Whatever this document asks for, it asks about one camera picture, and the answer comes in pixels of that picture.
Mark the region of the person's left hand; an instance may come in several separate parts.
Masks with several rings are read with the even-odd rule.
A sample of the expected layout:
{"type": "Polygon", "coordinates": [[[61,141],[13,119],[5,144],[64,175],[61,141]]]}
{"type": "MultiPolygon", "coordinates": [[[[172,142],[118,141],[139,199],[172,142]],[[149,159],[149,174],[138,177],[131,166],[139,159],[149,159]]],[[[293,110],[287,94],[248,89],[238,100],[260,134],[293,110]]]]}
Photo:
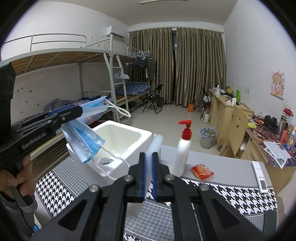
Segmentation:
{"type": "Polygon", "coordinates": [[[31,161],[31,156],[27,155],[22,159],[23,169],[17,174],[17,176],[13,176],[7,170],[1,169],[1,193],[4,193],[8,198],[7,200],[14,200],[14,196],[11,193],[9,187],[16,187],[18,184],[21,185],[20,193],[22,196],[34,195],[35,192],[35,182],[33,178],[33,165],[31,161]]]}

